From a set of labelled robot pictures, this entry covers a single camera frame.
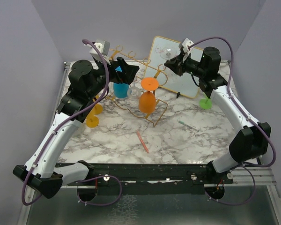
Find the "clear wine glass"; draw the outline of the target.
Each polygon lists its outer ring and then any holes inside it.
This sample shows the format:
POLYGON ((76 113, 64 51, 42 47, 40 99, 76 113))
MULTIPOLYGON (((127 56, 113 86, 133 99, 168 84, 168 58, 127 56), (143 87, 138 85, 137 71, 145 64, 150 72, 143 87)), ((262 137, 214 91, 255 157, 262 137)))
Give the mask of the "clear wine glass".
POLYGON ((127 99, 131 106, 137 106, 141 96, 141 90, 136 86, 136 80, 133 81, 127 91, 127 99))
POLYGON ((167 46, 159 51, 160 57, 165 60, 170 60, 176 57, 178 54, 179 54, 179 49, 174 46, 167 46))

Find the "blue plastic wine glass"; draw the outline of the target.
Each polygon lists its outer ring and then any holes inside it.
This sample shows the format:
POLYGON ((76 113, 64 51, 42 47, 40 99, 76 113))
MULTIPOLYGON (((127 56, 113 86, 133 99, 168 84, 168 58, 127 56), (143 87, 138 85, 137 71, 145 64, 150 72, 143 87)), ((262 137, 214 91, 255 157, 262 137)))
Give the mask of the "blue plastic wine glass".
POLYGON ((115 68, 114 76, 111 79, 111 82, 114 83, 113 90, 117 98, 126 98, 127 91, 129 89, 129 84, 127 83, 128 79, 126 73, 124 73, 121 66, 115 68))

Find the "orange plastic wine glass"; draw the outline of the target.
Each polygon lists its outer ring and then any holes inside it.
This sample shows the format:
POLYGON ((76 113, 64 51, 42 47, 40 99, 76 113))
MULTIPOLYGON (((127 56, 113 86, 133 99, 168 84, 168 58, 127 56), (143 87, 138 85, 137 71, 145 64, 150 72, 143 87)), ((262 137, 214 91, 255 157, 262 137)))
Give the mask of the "orange plastic wine glass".
POLYGON ((158 89, 159 82, 153 77, 146 77, 142 79, 140 84, 144 92, 139 98, 138 108, 143 113, 151 114, 156 107, 154 91, 158 89))

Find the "green plastic wine glass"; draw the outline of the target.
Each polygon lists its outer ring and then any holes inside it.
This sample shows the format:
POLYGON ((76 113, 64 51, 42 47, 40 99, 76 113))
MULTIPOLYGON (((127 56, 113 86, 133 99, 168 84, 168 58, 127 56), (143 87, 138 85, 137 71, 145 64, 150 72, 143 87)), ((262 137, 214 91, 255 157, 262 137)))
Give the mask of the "green plastic wine glass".
POLYGON ((207 110, 212 107, 212 101, 207 95, 205 95, 204 98, 199 101, 199 105, 201 108, 207 110))

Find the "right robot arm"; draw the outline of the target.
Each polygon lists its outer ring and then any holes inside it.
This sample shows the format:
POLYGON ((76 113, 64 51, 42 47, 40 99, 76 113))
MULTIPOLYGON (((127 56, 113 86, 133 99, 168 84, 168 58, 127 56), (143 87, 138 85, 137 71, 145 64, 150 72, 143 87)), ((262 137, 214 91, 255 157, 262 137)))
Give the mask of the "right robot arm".
POLYGON ((206 179, 217 183, 226 172, 245 161, 264 155, 268 148, 271 127, 253 117, 232 93, 228 82, 219 74, 220 52, 206 47, 200 61, 193 60, 184 52, 165 62, 178 76, 189 73, 199 78, 199 88, 216 103, 231 123, 236 135, 229 144, 229 151, 210 163, 206 179))

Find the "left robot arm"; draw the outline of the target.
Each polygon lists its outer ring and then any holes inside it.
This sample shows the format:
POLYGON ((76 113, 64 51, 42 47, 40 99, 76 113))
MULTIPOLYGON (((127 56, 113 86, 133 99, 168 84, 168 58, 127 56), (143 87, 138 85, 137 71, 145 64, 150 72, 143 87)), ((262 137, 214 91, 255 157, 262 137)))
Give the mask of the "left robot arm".
POLYGON ((75 164, 56 167, 58 158, 73 133, 83 124, 94 107, 97 95, 108 89, 110 82, 131 84, 139 66, 129 65, 122 57, 111 61, 107 67, 88 60, 78 60, 68 75, 70 86, 57 107, 52 126, 44 140, 24 164, 16 165, 13 174, 42 196, 54 197, 63 185, 80 181, 84 185, 93 182, 93 166, 83 160, 75 164))

